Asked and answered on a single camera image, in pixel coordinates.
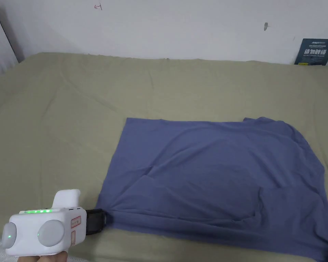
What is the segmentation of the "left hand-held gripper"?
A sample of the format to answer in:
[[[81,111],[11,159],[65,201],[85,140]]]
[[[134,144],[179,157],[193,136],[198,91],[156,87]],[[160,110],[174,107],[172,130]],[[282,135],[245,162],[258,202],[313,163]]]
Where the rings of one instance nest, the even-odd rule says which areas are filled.
[[[103,209],[85,210],[79,205],[80,190],[60,190],[51,208],[22,210],[4,225],[2,247],[6,254],[48,256],[67,251],[106,225]]]

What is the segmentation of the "person's left hand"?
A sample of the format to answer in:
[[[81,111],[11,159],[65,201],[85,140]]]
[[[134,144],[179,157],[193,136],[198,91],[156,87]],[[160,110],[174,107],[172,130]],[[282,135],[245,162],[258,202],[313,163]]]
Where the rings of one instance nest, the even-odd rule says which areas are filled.
[[[62,251],[58,254],[49,256],[21,256],[18,258],[18,262],[67,262],[68,253]]]

